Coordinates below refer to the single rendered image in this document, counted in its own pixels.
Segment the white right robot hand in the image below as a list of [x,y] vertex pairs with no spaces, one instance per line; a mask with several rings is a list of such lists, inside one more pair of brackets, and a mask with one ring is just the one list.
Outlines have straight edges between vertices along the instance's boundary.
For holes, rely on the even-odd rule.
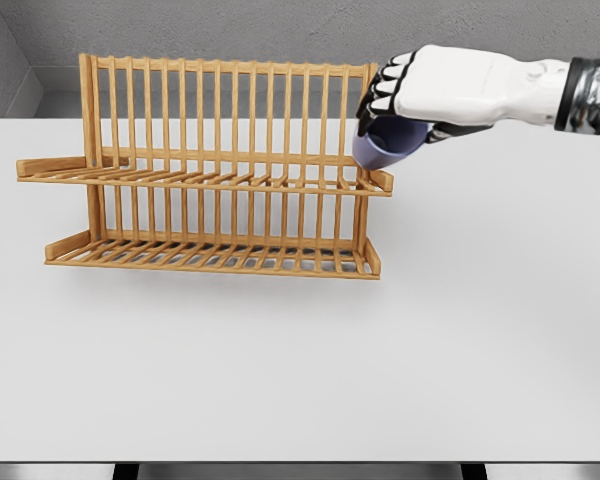
[[360,101],[358,134],[384,116],[432,124],[429,143],[486,130],[507,113],[514,63],[500,53],[436,45],[397,55],[378,69]]

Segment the purple cup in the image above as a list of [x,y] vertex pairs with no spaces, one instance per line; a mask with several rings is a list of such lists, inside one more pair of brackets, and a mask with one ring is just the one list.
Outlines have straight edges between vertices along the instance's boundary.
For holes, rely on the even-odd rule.
[[419,149],[427,138],[429,125],[402,116],[379,116],[363,135],[353,135],[352,155],[366,170],[388,167]]

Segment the wooden two-tier dish rack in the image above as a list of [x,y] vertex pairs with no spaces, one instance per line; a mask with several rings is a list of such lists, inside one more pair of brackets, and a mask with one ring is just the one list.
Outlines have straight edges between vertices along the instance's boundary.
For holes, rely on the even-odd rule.
[[393,178],[351,155],[375,66],[79,58],[84,152],[20,160],[79,184],[88,226],[48,264],[376,279],[369,201]]

